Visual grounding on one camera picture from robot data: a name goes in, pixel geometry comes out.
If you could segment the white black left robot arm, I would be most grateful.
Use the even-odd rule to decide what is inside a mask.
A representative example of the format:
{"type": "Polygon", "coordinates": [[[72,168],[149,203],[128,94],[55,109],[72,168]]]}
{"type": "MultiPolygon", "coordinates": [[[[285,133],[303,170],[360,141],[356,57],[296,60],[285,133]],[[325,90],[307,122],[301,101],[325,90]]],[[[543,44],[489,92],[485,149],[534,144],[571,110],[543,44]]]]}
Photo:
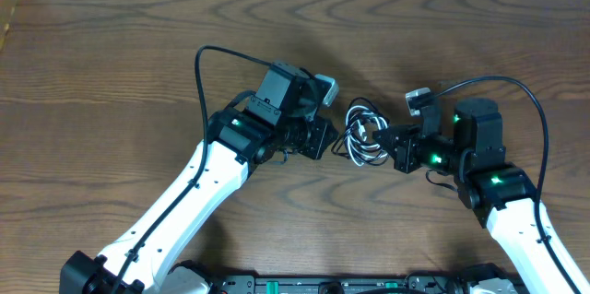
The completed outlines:
{"type": "Polygon", "coordinates": [[[177,259],[207,219],[277,153],[320,159],[337,130],[319,110],[339,87],[282,62],[256,91],[244,91],[209,119],[189,162],[150,209],[96,257],[74,253],[62,293],[209,293],[214,283],[177,259]]]}

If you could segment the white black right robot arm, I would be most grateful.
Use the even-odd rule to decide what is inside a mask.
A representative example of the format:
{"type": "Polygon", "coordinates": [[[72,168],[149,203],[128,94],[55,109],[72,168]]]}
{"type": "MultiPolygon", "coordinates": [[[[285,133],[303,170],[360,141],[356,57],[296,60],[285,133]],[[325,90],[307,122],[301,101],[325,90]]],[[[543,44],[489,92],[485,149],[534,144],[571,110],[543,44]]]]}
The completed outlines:
{"type": "Polygon", "coordinates": [[[525,171],[505,159],[502,116],[489,99],[454,107],[454,134],[441,134],[436,104],[422,108],[421,124],[391,125],[372,137],[410,173],[421,167],[454,178],[464,206],[500,244],[531,293],[586,293],[589,283],[564,247],[525,171]]]}

